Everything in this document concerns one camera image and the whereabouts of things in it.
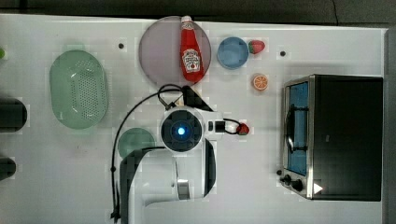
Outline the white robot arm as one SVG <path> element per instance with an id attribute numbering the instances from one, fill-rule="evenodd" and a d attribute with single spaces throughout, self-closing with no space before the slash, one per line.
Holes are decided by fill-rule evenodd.
<path id="1" fill-rule="evenodd" d="M 213 145 L 224 134 L 220 112 L 178 106 L 164 113 L 159 145 L 120 163 L 120 224 L 143 224 L 152 203 L 204 198 L 216 182 Z"/>

